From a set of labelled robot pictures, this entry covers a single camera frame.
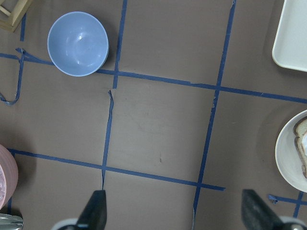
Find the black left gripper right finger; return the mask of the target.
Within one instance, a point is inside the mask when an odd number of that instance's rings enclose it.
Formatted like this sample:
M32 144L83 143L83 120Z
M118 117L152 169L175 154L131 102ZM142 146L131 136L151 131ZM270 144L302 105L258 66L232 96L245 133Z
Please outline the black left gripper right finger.
M242 190L241 219L247 230L281 230L282 220L252 189Z

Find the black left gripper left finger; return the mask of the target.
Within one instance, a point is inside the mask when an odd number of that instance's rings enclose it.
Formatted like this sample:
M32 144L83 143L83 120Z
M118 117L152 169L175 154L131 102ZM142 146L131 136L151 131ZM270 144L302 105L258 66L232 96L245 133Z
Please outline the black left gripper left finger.
M79 216L76 226L78 230L104 230L106 221L106 192L96 190Z

